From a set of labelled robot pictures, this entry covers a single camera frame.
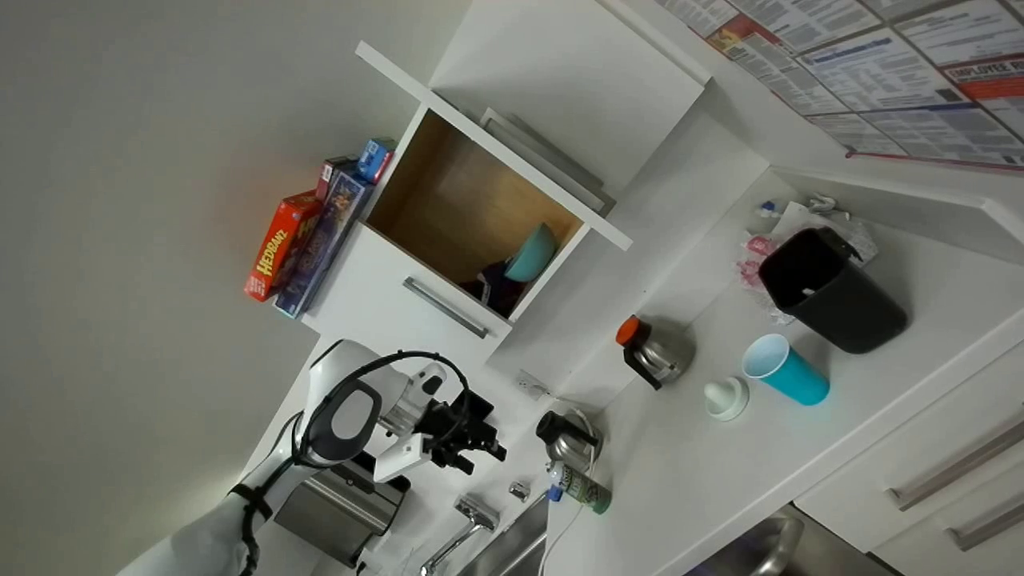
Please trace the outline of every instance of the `red package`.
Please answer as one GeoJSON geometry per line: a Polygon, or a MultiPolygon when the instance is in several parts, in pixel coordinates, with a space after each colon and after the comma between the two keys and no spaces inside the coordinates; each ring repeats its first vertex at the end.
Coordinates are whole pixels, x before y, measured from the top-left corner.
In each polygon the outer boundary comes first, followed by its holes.
{"type": "Polygon", "coordinates": [[[265,301],[288,282],[300,247],[318,229],[321,207],[318,188],[280,198],[245,280],[245,299],[265,301]]]}

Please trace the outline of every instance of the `metal sink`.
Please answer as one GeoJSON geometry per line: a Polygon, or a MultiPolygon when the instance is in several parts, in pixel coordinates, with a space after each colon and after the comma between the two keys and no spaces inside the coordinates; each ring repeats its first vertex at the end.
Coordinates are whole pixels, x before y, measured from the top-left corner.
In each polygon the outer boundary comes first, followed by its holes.
{"type": "Polygon", "coordinates": [[[460,576],[536,576],[547,545],[547,500],[530,503],[460,576]]]}
{"type": "Polygon", "coordinates": [[[893,576],[893,569],[785,507],[689,576],[893,576]]]}

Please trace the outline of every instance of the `poster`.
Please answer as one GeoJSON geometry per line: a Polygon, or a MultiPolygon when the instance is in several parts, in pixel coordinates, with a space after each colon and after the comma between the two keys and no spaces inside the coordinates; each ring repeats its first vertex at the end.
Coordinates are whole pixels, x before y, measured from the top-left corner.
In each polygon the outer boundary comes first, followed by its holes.
{"type": "Polygon", "coordinates": [[[858,0],[734,0],[734,6],[771,29],[789,52],[807,52],[879,22],[858,0]]]}
{"type": "Polygon", "coordinates": [[[1024,52],[1024,25],[999,0],[969,0],[896,25],[934,63],[1024,52]]]}
{"type": "Polygon", "coordinates": [[[755,21],[736,16],[707,43],[800,116],[845,112],[845,105],[755,21]]]}
{"type": "Polygon", "coordinates": [[[864,119],[908,156],[1024,168],[1024,143],[978,105],[867,112],[864,119]]]}
{"type": "Polygon", "coordinates": [[[965,103],[893,29],[802,55],[802,63],[850,109],[908,109],[965,103]]]}
{"type": "Polygon", "coordinates": [[[1024,137],[1024,59],[975,61],[959,67],[943,67],[943,75],[985,105],[1002,125],[1024,137]]]}
{"type": "Polygon", "coordinates": [[[740,16],[727,0],[659,0],[659,6],[674,13],[702,40],[740,16]]]}
{"type": "Polygon", "coordinates": [[[886,22],[912,16],[912,13],[924,13],[931,6],[940,6],[948,0],[864,0],[877,16],[883,16],[886,22]]]}
{"type": "Polygon", "coordinates": [[[808,121],[831,134],[831,141],[845,143],[850,153],[901,156],[901,147],[896,147],[896,141],[879,134],[860,116],[815,116],[808,121]]]}

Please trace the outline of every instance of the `black container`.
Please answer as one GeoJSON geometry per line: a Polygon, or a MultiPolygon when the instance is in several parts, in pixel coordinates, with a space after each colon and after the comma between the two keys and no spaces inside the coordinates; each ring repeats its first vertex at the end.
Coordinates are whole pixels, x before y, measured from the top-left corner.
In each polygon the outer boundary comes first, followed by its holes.
{"type": "Polygon", "coordinates": [[[864,356],[908,324],[850,259],[858,252],[829,229],[800,231],[761,262],[761,282],[776,311],[800,317],[831,345],[864,356]]]}

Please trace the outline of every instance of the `white wall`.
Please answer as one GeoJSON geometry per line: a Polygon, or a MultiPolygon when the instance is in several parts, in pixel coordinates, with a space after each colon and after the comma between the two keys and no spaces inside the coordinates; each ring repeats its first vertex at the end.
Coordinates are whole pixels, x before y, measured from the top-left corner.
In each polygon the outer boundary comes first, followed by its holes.
{"type": "Polygon", "coordinates": [[[0,6],[0,573],[111,573],[243,467],[313,336],[240,299],[278,195],[394,134],[468,0],[0,6]]]}
{"type": "Polygon", "coordinates": [[[1022,169],[1006,173],[867,156],[845,160],[845,150],[831,137],[802,121],[785,103],[776,103],[746,72],[707,49],[674,16],[656,6],[656,0],[605,3],[625,3],[628,10],[634,10],[634,16],[639,16],[634,22],[639,22],[650,40],[663,43],[670,55],[698,61],[712,78],[712,90],[707,94],[707,112],[721,119],[729,132],[736,132],[741,141],[749,141],[771,163],[822,181],[864,184],[896,191],[999,198],[1007,207],[1014,207],[1017,218],[1024,218],[1022,169]]]}

